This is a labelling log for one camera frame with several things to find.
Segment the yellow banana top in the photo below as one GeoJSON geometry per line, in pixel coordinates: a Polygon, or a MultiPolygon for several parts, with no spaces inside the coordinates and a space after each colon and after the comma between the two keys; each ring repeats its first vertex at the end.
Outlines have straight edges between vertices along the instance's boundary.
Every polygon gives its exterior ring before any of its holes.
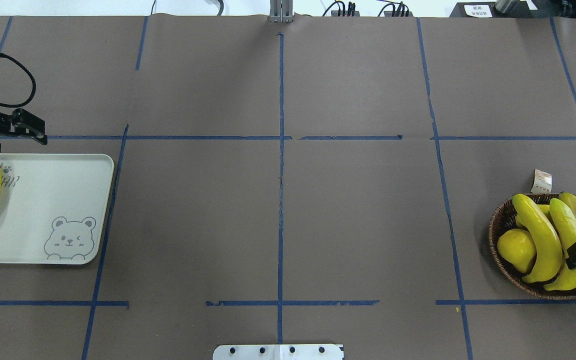
{"type": "Polygon", "coordinates": [[[535,263],[522,277],[527,284],[550,281],[558,275],[563,262],[562,244],[557,231],[535,201],[526,194],[514,194],[512,205],[535,246],[535,263]]]}

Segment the brown wicker basket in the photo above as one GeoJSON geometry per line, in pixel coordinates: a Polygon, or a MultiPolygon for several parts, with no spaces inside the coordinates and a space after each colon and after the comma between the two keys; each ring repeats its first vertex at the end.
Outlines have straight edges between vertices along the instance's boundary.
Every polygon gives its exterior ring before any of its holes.
{"type": "Polygon", "coordinates": [[[576,300],[576,288],[570,291],[546,291],[543,289],[543,282],[526,284],[522,281],[523,274],[499,255],[498,239],[505,232],[517,227],[516,216],[517,213],[510,198],[502,202],[491,215],[487,228],[487,250],[489,253],[487,259],[490,264],[494,264],[506,280],[530,296],[553,301],[576,300]]]}

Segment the white rectangular tray plate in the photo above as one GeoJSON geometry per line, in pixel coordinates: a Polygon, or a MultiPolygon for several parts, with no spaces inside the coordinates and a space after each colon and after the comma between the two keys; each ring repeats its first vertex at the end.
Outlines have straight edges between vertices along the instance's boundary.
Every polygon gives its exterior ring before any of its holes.
{"type": "Polygon", "coordinates": [[[105,153],[0,153],[0,264],[88,264],[114,178],[105,153]]]}

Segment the white mounting plate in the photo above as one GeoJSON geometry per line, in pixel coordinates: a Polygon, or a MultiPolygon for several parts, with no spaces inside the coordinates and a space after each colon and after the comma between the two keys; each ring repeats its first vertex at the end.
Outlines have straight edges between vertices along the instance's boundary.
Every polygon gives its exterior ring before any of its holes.
{"type": "Polygon", "coordinates": [[[344,360],[339,344],[224,344],[212,354],[213,360],[344,360]]]}

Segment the paper price tag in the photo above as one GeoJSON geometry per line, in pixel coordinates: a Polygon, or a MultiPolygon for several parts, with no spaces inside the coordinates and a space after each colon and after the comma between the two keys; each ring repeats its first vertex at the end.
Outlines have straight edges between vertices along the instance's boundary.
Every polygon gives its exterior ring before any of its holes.
{"type": "Polygon", "coordinates": [[[530,193],[551,194],[553,191],[553,176],[540,169],[534,169],[534,178],[530,193]]]}

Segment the yellow lemon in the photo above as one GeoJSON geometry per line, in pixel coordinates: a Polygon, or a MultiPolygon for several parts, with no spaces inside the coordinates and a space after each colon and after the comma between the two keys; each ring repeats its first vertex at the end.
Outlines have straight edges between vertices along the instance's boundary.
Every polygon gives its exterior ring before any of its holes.
{"type": "Polygon", "coordinates": [[[503,233],[498,241],[499,255],[519,273],[528,274],[537,260],[537,247],[531,233],[521,228],[512,228],[503,233]]]}

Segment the small metal cylinder weight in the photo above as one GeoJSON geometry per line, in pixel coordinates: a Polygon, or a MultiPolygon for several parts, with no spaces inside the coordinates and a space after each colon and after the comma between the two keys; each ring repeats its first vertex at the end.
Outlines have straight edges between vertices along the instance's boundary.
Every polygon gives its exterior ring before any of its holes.
{"type": "Polygon", "coordinates": [[[520,0],[496,0],[493,8],[496,13],[507,16],[516,9],[520,2],[520,0]]]}

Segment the aluminium frame post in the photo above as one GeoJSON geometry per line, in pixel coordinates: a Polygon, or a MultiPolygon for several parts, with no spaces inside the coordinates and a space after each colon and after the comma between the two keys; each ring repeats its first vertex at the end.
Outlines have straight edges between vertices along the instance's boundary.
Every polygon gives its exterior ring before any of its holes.
{"type": "Polygon", "coordinates": [[[270,0],[269,22],[288,24],[294,21],[294,0],[270,0]]]}

